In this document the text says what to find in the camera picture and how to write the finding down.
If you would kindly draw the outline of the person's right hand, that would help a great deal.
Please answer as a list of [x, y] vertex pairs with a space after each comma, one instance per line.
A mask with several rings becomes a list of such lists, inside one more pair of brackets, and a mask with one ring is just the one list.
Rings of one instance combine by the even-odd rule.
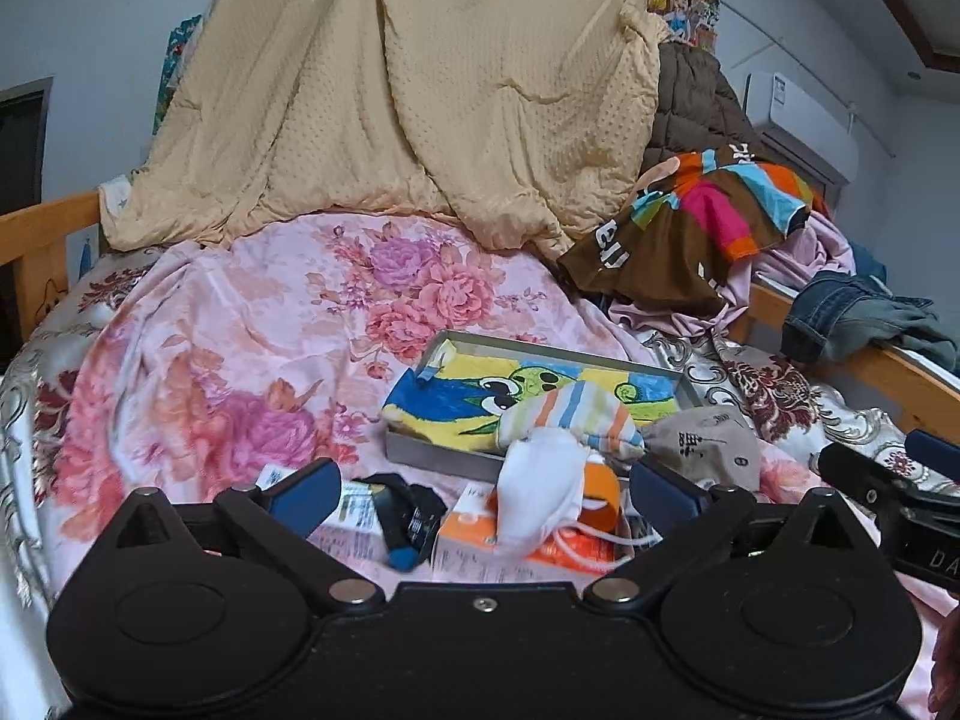
[[932, 651], [934, 667], [928, 695], [928, 710], [932, 713], [942, 712], [958, 689], [958, 626], [960, 605], [955, 606], [942, 622]]

